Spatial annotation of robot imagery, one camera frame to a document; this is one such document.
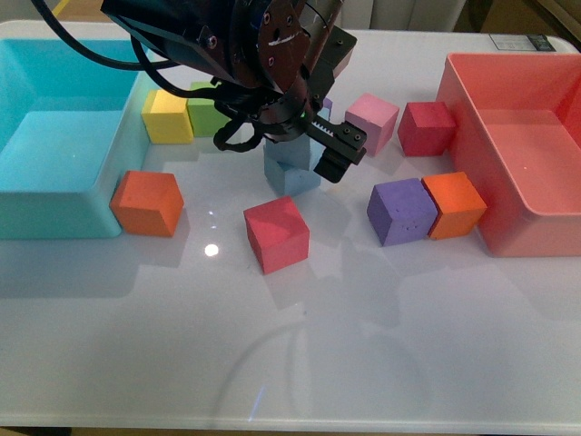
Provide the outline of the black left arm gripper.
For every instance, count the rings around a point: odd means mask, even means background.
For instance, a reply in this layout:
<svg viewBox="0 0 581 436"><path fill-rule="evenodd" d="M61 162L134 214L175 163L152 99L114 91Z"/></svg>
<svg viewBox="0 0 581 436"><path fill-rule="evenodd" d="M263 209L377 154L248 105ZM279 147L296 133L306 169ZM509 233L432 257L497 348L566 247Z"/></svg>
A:
<svg viewBox="0 0 581 436"><path fill-rule="evenodd" d="M340 182L367 152L363 130L350 122L333 124L319 115L335 84L333 76L300 77L284 94L267 88L244 88L218 78L212 83L221 93L215 108L230 118L213 137L221 151L245 153L263 138L288 142L306 134L324 146L314 172L331 183Z"/></svg>

